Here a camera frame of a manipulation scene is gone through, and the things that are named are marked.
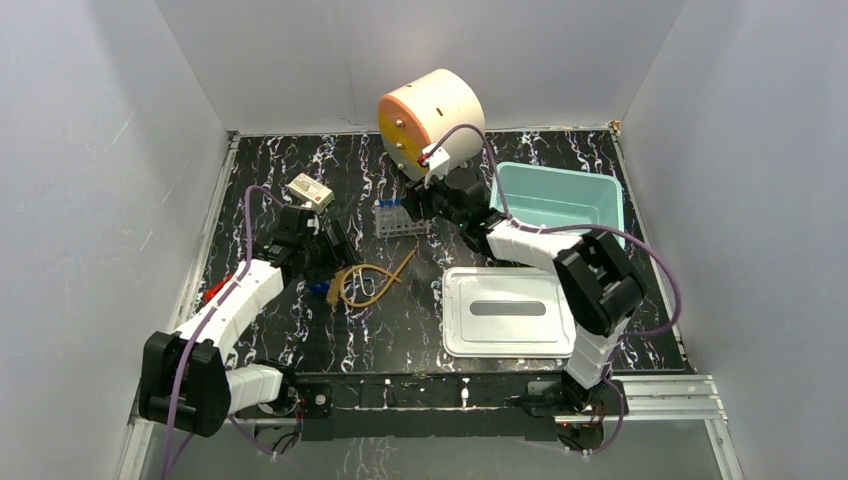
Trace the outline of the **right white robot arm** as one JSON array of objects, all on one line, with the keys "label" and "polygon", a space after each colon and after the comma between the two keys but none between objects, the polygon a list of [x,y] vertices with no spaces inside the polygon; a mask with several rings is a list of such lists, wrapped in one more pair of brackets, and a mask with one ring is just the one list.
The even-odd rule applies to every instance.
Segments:
[{"label": "right white robot arm", "polygon": [[609,385],[610,361],[646,284],[613,233],[583,227],[578,234],[543,233],[489,205],[480,174],[456,169],[442,179],[410,180],[401,206],[415,220],[436,217],[456,225],[475,253],[554,275],[575,321],[576,339],[562,375],[562,404],[590,413]]}]

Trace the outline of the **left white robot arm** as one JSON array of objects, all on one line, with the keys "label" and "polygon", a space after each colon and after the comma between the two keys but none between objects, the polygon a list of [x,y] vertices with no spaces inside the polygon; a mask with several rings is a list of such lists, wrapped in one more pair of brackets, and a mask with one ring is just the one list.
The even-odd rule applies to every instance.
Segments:
[{"label": "left white robot arm", "polygon": [[275,416],[293,412],[299,391],[289,368],[261,361],[228,369],[228,354],[289,284],[328,283],[359,260],[339,220],[283,208],[274,228],[253,243],[249,257],[189,321],[145,342],[139,415],[209,437],[248,407],[262,404]]}]

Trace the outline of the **metal crucible tongs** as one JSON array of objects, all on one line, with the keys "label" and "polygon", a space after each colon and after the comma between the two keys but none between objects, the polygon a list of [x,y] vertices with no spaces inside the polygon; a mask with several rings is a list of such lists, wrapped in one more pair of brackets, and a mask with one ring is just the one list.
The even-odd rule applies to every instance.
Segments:
[{"label": "metal crucible tongs", "polygon": [[377,293],[376,283],[372,277],[365,274],[367,270],[369,270],[369,267],[366,264],[353,266],[349,270],[349,279],[352,281],[353,287],[363,296],[373,298]]}]

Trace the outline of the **clear test tube rack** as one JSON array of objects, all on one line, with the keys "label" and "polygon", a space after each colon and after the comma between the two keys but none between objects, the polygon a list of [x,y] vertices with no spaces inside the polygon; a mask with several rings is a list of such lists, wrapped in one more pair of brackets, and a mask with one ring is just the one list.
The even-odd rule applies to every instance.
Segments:
[{"label": "clear test tube rack", "polygon": [[430,223],[427,220],[413,221],[403,206],[397,210],[394,208],[377,210],[376,204],[378,201],[373,205],[375,234],[378,238],[417,236],[429,233]]}]

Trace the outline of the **small cream cardboard box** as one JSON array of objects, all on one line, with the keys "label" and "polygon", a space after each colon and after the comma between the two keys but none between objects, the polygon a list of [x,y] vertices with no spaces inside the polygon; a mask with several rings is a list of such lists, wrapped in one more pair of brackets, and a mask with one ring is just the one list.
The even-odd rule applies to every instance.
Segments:
[{"label": "small cream cardboard box", "polygon": [[334,192],[305,173],[287,184],[288,191],[316,212],[323,212],[334,200]]}]

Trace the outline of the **clear graduated cylinder blue base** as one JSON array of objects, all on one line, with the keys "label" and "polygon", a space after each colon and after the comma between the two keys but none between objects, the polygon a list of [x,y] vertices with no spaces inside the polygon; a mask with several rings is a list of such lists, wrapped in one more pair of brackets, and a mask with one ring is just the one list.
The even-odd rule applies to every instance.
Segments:
[{"label": "clear graduated cylinder blue base", "polygon": [[324,296],[327,295],[331,286],[331,280],[306,280],[305,283],[311,293]]}]

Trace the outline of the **round cream drawer cabinet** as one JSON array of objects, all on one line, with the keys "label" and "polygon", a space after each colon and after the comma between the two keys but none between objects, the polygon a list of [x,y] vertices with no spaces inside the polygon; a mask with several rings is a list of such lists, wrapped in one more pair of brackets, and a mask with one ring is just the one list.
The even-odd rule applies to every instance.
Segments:
[{"label": "round cream drawer cabinet", "polygon": [[472,88],[447,69],[434,70],[383,95],[377,120],[384,146],[397,168],[410,180],[419,181],[428,172],[420,162],[427,149],[442,141],[442,148],[456,168],[482,149],[480,136],[461,129],[445,138],[453,127],[470,124],[483,131],[482,104]]}]

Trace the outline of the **light blue plastic bin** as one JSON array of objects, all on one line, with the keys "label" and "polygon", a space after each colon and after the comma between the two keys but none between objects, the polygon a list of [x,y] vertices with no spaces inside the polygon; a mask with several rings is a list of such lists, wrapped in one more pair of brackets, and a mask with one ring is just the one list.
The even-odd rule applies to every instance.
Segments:
[{"label": "light blue plastic bin", "polygon": [[552,167],[503,162],[490,206],[538,227],[599,224],[624,228],[623,190],[611,177]]}]

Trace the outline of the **white bin lid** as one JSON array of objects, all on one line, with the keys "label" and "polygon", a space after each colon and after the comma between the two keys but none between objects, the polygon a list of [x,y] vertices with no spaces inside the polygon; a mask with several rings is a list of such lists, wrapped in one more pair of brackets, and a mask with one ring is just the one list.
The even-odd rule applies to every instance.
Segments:
[{"label": "white bin lid", "polygon": [[442,344],[458,358],[567,359],[576,329],[559,280],[530,267],[453,267]]}]

